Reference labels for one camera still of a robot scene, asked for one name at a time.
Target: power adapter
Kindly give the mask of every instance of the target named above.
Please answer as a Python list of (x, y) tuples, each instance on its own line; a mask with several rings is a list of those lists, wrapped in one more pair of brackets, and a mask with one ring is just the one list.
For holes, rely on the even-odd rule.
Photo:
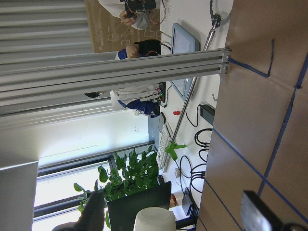
[(215, 109), (208, 104), (200, 105), (200, 116), (210, 125), (214, 123)]

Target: green object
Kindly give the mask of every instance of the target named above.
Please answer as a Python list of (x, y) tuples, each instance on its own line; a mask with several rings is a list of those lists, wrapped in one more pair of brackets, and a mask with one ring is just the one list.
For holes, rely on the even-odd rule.
[[(94, 191), (103, 190), (105, 200), (113, 201), (157, 186), (158, 164), (156, 156), (157, 153), (152, 151), (152, 146), (147, 151), (142, 152), (141, 158), (138, 158), (135, 149), (124, 157), (115, 153), (116, 168), (111, 169), (110, 174), (108, 174), (103, 166), (98, 167), (99, 175), (94, 183)], [(107, 184), (102, 187), (99, 185), (100, 182), (107, 182)], [(85, 190), (77, 183), (74, 183), (74, 188), (78, 192), (83, 191), (83, 195), (78, 197), (81, 200), (78, 210), (82, 212), (89, 200), (88, 194), (90, 191)]]
[(178, 149), (178, 148), (186, 148), (186, 144), (178, 145), (177, 143), (170, 142), (170, 144), (165, 148), (165, 152), (169, 153), (173, 160), (177, 160), (178, 155), (176, 154), (174, 149)]

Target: white keyboard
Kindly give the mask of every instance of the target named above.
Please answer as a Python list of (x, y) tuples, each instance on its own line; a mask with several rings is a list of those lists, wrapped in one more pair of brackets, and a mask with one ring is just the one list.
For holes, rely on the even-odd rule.
[(165, 148), (169, 145), (172, 136), (173, 133), (171, 131), (169, 123), (165, 123), (163, 125), (156, 157), (158, 167), (159, 169), (162, 169), (163, 172), (166, 171), (170, 159), (170, 155), (165, 152)]

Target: metal rod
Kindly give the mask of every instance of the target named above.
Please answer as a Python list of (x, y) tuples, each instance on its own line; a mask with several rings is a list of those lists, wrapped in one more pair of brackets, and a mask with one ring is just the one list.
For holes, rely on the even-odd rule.
[[(205, 42), (205, 46), (204, 46), (204, 51), (207, 51), (209, 46), (211, 45), (211, 42), (213, 40), (213, 37), (214, 37), (214, 33), (215, 33), (215, 25), (212, 27), (212, 29), (210, 30), (208, 36), (207, 36), (207, 40)], [(174, 133), (173, 133), (173, 137), (172, 137), (172, 140), (171, 140), (171, 143), (174, 143), (175, 142), (175, 139), (177, 137), (177, 134), (179, 132), (179, 129), (180, 129), (180, 126), (181, 126), (181, 123), (183, 121), (183, 118), (184, 118), (184, 115), (185, 115), (185, 112), (186, 112), (186, 109), (187, 109), (187, 106), (189, 104), (189, 101), (193, 95), (193, 91), (194, 91), (194, 88), (195, 88), (195, 85), (196, 85), (196, 82), (198, 80), (198, 77), (194, 77), (192, 79), (192, 84), (189, 88), (189, 91), (188, 91), (188, 94), (187, 94), (187, 98), (184, 102), (184, 105), (183, 105), (183, 108), (182, 108), (182, 112), (180, 114), (180, 117), (179, 117), (179, 120), (178, 120), (178, 123), (177, 123), (177, 126), (175, 127), (175, 130), (174, 130)]]

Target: green toy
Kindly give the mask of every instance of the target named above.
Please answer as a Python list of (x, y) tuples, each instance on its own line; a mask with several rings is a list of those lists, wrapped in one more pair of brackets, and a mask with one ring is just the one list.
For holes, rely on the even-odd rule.
[(178, 145), (177, 143), (171, 143), (165, 148), (165, 152), (169, 153), (173, 160), (176, 160), (178, 158), (178, 155), (174, 151), (174, 149), (178, 148), (185, 148), (186, 144), (184, 145)]

